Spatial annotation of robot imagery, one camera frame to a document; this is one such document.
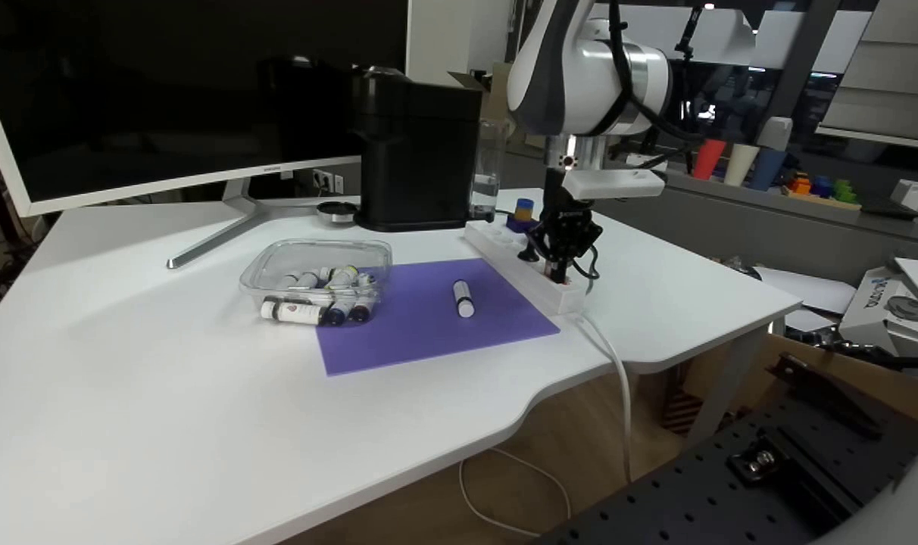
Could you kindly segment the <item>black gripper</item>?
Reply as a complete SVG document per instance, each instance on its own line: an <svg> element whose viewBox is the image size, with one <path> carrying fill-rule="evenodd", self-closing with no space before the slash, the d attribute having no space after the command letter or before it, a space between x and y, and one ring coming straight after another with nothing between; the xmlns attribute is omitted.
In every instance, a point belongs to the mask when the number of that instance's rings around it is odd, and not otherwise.
<svg viewBox="0 0 918 545"><path fill-rule="evenodd" d="M558 170L544 174L540 222L526 230L526 248L551 265L582 258L603 227L590 218L590 209L577 202Z"/></svg>

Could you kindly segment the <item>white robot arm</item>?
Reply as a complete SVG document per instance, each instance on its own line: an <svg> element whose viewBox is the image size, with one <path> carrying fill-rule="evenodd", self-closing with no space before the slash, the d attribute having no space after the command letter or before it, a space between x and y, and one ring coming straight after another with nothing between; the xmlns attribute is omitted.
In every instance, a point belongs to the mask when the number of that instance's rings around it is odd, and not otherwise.
<svg viewBox="0 0 918 545"><path fill-rule="evenodd" d="M670 63L656 50L628 42L616 0L609 32L586 14L596 0L540 0L540 11L507 78L513 119L549 141L540 222L524 261L570 266L600 235L594 201L656 198L664 180L647 166L609 166L609 136L638 136L665 105Z"/></svg>

